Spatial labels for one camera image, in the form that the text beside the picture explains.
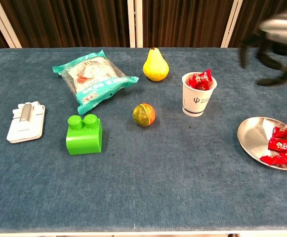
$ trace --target pear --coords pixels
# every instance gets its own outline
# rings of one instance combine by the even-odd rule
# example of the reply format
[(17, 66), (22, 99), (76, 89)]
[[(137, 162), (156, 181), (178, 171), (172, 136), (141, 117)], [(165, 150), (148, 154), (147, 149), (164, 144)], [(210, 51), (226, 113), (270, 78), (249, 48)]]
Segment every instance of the pear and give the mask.
[(163, 59), (158, 48), (151, 48), (147, 61), (143, 65), (144, 75), (152, 81), (163, 80), (169, 71), (167, 62)]

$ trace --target green toy block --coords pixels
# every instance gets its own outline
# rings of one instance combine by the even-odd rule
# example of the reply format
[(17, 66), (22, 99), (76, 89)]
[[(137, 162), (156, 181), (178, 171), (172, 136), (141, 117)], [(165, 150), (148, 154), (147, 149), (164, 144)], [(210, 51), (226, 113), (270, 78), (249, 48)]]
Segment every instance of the green toy block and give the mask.
[(73, 115), (69, 117), (68, 124), (66, 147), (70, 155), (102, 151), (103, 128), (96, 115), (86, 115), (84, 119)]

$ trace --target stainless steel plate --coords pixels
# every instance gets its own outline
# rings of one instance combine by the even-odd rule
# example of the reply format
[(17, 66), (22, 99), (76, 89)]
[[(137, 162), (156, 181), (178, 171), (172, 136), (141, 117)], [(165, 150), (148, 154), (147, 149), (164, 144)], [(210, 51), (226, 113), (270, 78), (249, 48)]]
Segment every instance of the stainless steel plate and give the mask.
[(258, 162), (275, 169), (287, 170), (287, 164), (268, 165), (260, 160), (262, 156), (278, 154), (268, 150), (268, 140), (272, 137), (275, 126), (287, 127), (287, 124), (266, 117), (246, 119), (238, 128), (238, 140), (242, 148)]

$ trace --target oval plate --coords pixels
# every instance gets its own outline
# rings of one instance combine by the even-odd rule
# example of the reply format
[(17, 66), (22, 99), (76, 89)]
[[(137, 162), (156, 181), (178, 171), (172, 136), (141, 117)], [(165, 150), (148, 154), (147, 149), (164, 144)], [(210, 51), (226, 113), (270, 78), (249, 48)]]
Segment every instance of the oval plate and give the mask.
[(268, 140), (272, 137), (275, 126), (287, 127), (287, 124), (266, 117), (246, 119), (238, 128), (238, 140), (242, 148), (258, 162), (275, 169), (287, 170), (287, 164), (268, 165), (260, 160), (262, 156), (278, 155), (278, 152), (268, 150)]

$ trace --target logo on cup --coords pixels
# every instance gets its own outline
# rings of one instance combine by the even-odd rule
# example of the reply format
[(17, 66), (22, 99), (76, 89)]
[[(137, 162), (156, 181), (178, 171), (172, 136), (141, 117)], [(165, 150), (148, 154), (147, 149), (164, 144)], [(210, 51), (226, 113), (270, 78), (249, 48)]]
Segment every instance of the logo on cup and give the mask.
[(197, 104), (199, 101), (200, 101), (200, 99), (198, 99), (198, 97), (196, 99), (194, 98), (195, 104)]

